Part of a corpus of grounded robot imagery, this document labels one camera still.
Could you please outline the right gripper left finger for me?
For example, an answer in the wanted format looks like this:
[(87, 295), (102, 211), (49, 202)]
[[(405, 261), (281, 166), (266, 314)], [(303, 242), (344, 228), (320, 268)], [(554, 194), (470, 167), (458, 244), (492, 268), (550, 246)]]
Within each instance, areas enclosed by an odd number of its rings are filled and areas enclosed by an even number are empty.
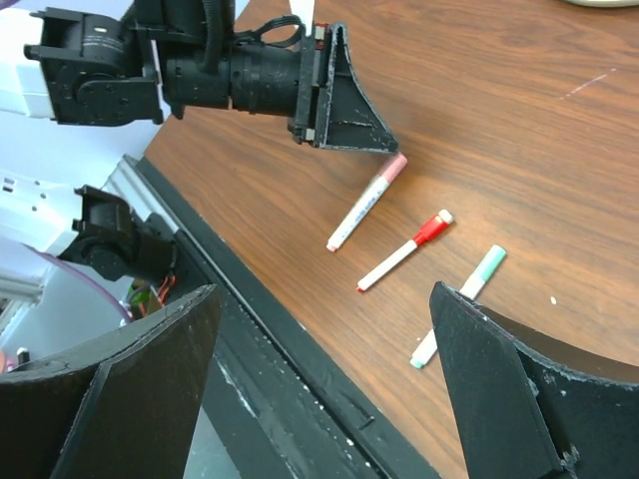
[(2, 477), (182, 477), (220, 320), (205, 285), (2, 374)]

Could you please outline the white pen red tip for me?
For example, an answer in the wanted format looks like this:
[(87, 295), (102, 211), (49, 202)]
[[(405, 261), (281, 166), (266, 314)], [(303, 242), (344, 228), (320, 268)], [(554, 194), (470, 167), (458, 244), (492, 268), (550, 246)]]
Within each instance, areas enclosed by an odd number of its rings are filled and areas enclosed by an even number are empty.
[(436, 215), (426, 221), (411, 239), (407, 240), (390, 256), (360, 279), (356, 284), (356, 290), (358, 292), (367, 291), (420, 246), (436, 239), (453, 222), (454, 216), (451, 212), (446, 209), (440, 210)]

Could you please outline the white pen pink tip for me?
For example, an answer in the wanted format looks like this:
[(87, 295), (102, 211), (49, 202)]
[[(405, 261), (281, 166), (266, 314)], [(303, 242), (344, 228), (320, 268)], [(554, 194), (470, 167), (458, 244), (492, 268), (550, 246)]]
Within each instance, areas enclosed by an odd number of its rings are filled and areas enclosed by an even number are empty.
[(406, 165), (407, 158), (401, 153), (386, 161), (327, 240), (329, 251), (334, 252), (343, 245)]

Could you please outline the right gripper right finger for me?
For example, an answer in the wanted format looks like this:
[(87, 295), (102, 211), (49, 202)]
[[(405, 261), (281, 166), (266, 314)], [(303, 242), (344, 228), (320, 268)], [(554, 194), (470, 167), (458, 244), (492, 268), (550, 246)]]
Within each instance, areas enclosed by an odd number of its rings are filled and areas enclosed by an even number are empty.
[(469, 477), (637, 477), (637, 366), (545, 335), (441, 281), (429, 307)]

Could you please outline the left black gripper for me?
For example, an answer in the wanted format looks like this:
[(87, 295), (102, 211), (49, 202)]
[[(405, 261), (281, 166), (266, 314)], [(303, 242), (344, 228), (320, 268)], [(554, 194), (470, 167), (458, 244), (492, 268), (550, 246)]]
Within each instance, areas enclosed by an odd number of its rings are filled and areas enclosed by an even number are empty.
[[(292, 118), (301, 85), (302, 41), (299, 22), (289, 38), (267, 42), (264, 35), (285, 27), (267, 22), (235, 32), (221, 56), (206, 67), (203, 49), (176, 49), (164, 55), (164, 100), (181, 119), (187, 107), (248, 112)], [(324, 150), (395, 153), (398, 142), (365, 94), (351, 60), (347, 27), (327, 27), (319, 54), (314, 146)]]

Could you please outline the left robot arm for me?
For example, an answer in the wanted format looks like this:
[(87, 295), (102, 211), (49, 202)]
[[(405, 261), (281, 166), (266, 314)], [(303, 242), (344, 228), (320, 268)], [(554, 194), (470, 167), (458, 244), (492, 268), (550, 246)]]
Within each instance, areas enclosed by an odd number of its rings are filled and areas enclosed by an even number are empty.
[[(284, 117), (295, 142), (392, 154), (398, 143), (363, 91), (347, 30), (314, 19), (305, 1), (259, 28), (235, 27), (232, 1), (134, 1), (119, 18), (1, 5), (1, 108), (63, 126), (123, 127), (182, 118), (189, 107)], [(36, 251), (107, 280), (172, 279), (179, 254), (98, 189), (48, 188), (17, 207), (6, 180), (1, 224)]]

